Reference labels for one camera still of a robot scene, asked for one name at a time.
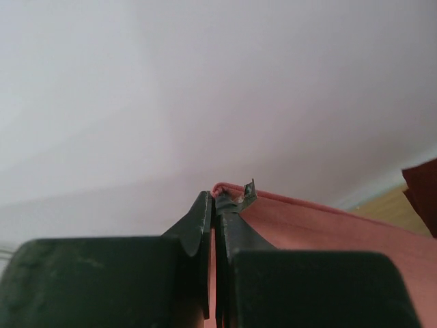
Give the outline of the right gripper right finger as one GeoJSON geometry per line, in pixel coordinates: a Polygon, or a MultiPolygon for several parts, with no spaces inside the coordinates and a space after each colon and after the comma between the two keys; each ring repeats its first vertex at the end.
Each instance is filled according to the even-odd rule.
{"type": "Polygon", "coordinates": [[[217,327],[420,326],[387,256],[277,249],[241,216],[256,197],[214,189],[217,327]]]}

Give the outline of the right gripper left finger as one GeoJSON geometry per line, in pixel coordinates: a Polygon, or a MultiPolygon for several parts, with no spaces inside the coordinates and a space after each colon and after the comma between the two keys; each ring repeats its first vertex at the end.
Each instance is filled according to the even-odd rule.
{"type": "Polygon", "coordinates": [[[1,278],[2,327],[203,327],[212,196],[160,236],[23,243],[1,278]]]}

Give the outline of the pink t shirt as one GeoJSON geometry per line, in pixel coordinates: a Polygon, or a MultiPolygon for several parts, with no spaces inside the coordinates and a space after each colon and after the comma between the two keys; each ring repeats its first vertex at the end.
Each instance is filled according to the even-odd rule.
{"type": "MultiPolygon", "coordinates": [[[[234,199],[244,187],[218,183],[234,199]]],[[[286,251],[372,251],[387,256],[400,272],[419,327],[436,326],[436,240],[385,223],[357,217],[319,204],[256,191],[256,200],[242,211],[242,218],[277,249],[286,251]]],[[[217,327],[216,261],[211,266],[211,319],[217,327]]]]}

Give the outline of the dark red folded shirt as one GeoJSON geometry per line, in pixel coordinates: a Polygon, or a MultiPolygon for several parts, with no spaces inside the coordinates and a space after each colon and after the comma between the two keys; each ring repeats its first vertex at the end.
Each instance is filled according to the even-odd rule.
{"type": "Polygon", "coordinates": [[[402,170],[407,189],[404,195],[436,238],[436,159],[402,170]]]}

